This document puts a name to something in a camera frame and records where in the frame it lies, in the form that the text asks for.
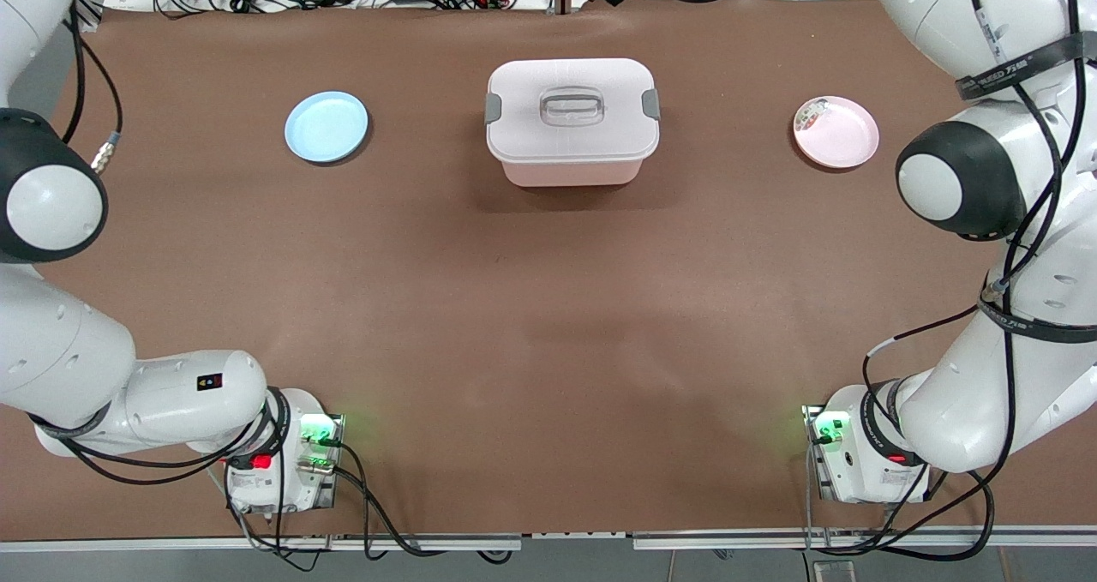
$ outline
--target black label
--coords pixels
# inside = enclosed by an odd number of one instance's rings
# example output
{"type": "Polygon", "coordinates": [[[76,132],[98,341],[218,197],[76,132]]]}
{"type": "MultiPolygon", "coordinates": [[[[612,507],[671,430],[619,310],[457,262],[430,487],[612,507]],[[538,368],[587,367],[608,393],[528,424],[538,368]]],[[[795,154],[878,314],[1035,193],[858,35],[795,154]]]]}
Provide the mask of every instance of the black label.
{"type": "Polygon", "coordinates": [[[199,376],[199,390],[220,389],[220,373],[216,375],[199,376]]]}

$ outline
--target white container lid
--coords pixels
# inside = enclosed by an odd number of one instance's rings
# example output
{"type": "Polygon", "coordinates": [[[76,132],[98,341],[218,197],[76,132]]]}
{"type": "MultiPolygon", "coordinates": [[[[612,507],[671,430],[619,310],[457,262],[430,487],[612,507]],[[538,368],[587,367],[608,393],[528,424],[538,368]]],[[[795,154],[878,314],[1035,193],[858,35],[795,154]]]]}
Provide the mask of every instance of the white container lid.
{"type": "Polygon", "coordinates": [[[506,163],[615,163],[659,144],[655,79],[634,59],[540,59],[488,82],[487,145],[506,163]]]}

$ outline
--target gray latch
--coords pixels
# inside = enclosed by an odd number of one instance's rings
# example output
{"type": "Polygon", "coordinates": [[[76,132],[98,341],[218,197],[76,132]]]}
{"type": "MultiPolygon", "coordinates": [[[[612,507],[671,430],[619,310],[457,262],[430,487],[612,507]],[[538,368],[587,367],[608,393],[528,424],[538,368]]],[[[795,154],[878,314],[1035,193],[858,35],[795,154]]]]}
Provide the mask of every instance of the gray latch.
{"type": "MultiPolygon", "coordinates": [[[[656,101],[655,105],[656,109],[658,109],[658,101],[656,101]]],[[[487,98],[484,99],[484,125],[487,125],[494,121],[499,121],[501,116],[502,116],[502,98],[499,98],[499,95],[495,93],[488,93],[487,98]]]]}
{"type": "Polygon", "coordinates": [[[644,106],[644,114],[654,121],[659,121],[659,93],[655,89],[648,89],[640,96],[640,102],[644,106]]]}

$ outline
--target gray floor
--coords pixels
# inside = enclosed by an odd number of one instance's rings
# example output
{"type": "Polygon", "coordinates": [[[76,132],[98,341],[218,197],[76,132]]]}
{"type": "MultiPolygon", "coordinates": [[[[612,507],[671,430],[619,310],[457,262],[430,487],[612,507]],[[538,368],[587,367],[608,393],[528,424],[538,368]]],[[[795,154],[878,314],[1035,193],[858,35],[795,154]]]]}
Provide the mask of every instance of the gray floor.
{"type": "MultiPolygon", "coordinates": [[[[324,555],[312,577],[325,580],[385,582],[664,582],[669,552],[638,552],[626,540],[525,539],[508,564],[494,567],[473,554],[414,559],[400,554],[380,562],[361,555],[324,555]]],[[[1097,580],[1097,550],[987,548],[960,563],[925,563],[895,556],[855,559],[860,582],[1093,582],[1097,580]]],[[[270,555],[244,550],[142,551],[0,555],[4,582],[67,582],[84,580],[190,582],[255,579],[263,582],[302,580],[270,555]]],[[[720,560],[710,551],[680,551],[675,582],[712,580],[800,582],[803,561],[791,550],[733,552],[720,560]]]]}

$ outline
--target white round joint cap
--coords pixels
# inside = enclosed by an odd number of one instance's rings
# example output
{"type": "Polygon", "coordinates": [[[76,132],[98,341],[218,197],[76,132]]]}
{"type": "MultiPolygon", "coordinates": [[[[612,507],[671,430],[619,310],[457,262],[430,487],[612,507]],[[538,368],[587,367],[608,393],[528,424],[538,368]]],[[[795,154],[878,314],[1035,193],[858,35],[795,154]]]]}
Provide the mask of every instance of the white round joint cap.
{"type": "Polygon", "coordinates": [[[24,172],[8,194],[8,222],[20,239],[39,250],[69,250],[94,233],[103,198],[93,181],[75,168],[46,164],[24,172]]]}
{"type": "Polygon", "coordinates": [[[898,171],[903,199],[921,218],[940,222],[952,218],[963,204],[963,187],[955,171],[937,156],[918,153],[904,161],[898,171]]]}

